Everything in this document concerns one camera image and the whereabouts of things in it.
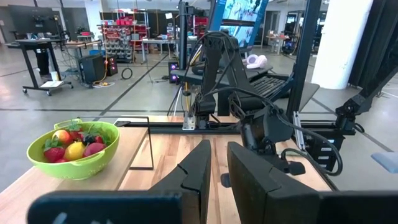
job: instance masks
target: lemon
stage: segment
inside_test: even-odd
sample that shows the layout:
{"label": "lemon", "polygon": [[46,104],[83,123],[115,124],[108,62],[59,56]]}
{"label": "lemon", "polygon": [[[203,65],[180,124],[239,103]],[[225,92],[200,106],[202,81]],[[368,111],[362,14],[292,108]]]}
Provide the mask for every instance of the lemon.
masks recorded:
{"label": "lemon", "polygon": [[84,151],[85,151],[85,145],[82,142],[75,142],[67,147],[67,150],[65,150],[65,155],[63,155],[63,158],[69,161],[81,159],[83,157]]}

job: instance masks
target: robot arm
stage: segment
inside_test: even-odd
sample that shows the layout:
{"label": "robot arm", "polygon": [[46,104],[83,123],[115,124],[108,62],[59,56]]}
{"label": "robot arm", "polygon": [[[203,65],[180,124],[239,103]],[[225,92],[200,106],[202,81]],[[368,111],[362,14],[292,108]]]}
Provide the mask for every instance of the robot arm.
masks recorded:
{"label": "robot arm", "polygon": [[[203,50],[206,54],[205,72],[201,93],[197,94],[193,105],[197,124],[208,122],[209,115],[215,111],[215,99],[209,92],[216,88],[220,61],[222,65],[226,65],[224,72],[230,86],[258,94],[246,76],[237,39],[215,32],[203,39]],[[240,120],[243,146],[273,164],[277,169],[291,172],[290,165],[277,155],[275,148],[275,143],[286,141],[293,134],[293,129],[280,120],[284,118],[287,121],[285,113],[276,106],[266,106],[261,99],[240,91],[231,92],[229,109],[231,114]]]}
{"label": "robot arm", "polygon": [[391,51],[383,59],[382,65],[374,79],[357,95],[353,96],[343,106],[336,109],[336,126],[341,131],[354,130],[355,117],[370,110],[373,98],[398,72],[398,40],[396,40],[390,49]]}

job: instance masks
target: concrete floor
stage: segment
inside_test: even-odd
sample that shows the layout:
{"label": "concrete floor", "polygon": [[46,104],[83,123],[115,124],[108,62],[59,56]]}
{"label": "concrete floor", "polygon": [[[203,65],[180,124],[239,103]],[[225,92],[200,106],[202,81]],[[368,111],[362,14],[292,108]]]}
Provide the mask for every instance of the concrete floor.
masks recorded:
{"label": "concrete floor", "polygon": [[[30,52],[33,67],[36,59]],[[61,70],[66,70],[70,60],[56,51]],[[294,58],[266,53],[269,63],[276,73],[290,73]],[[81,86],[73,76],[66,79],[73,82],[75,88],[65,86],[49,97],[42,91],[29,90],[22,93],[22,85],[31,85],[30,76],[22,53],[17,49],[0,47],[0,190],[4,190],[32,164],[26,158],[29,144],[41,134],[50,131],[53,124],[77,116],[153,114],[165,115],[177,86],[168,82],[151,83],[150,78],[167,75],[167,55],[149,55],[148,67],[130,65],[133,77],[122,80],[120,72],[106,79],[115,82],[113,86],[87,89]],[[311,58],[307,80],[310,80],[315,59]],[[121,71],[126,64],[119,64]],[[303,109],[303,119],[335,119],[332,113],[337,106],[359,90],[319,89],[313,100]],[[397,151],[395,137],[398,134],[398,80],[394,78],[384,89],[384,96],[375,98],[370,112],[358,116],[358,122],[366,129],[365,134],[348,136],[343,143],[343,173],[332,177],[332,181],[341,190],[397,189],[398,176],[388,173],[373,161],[374,152]],[[104,119],[113,122],[115,119]]]}

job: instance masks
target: storage rack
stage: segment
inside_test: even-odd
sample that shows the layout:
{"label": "storage rack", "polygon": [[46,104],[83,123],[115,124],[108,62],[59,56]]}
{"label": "storage rack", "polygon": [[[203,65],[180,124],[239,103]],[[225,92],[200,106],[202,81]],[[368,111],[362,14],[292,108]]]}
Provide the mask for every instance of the storage rack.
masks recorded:
{"label": "storage rack", "polygon": [[208,18],[207,17],[193,17],[193,35],[197,36],[198,39],[205,34],[207,28]]}
{"label": "storage rack", "polygon": [[114,20],[102,20],[102,24],[98,25],[98,29],[105,37],[107,54],[116,55],[119,63],[130,63],[134,55],[133,50],[141,50],[141,41],[148,36],[147,13],[146,11],[134,11],[112,14],[116,15],[115,18],[112,16]]}

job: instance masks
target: computer tower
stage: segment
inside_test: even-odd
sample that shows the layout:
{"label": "computer tower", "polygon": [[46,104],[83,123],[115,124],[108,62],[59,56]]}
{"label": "computer tower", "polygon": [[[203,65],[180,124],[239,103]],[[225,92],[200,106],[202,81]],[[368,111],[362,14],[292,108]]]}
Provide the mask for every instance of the computer tower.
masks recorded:
{"label": "computer tower", "polygon": [[105,64],[102,55],[88,55],[79,59],[80,70],[83,74],[83,82],[92,84],[102,80],[105,76]]}
{"label": "computer tower", "polygon": [[178,62],[169,62],[168,63],[169,67],[169,83],[177,83],[178,82],[178,76],[172,75],[171,71],[178,69]]}
{"label": "computer tower", "polygon": [[110,77],[118,72],[118,64],[116,63],[116,55],[107,56],[107,60],[104,58],[104,63],[106,65],[106,76]]}

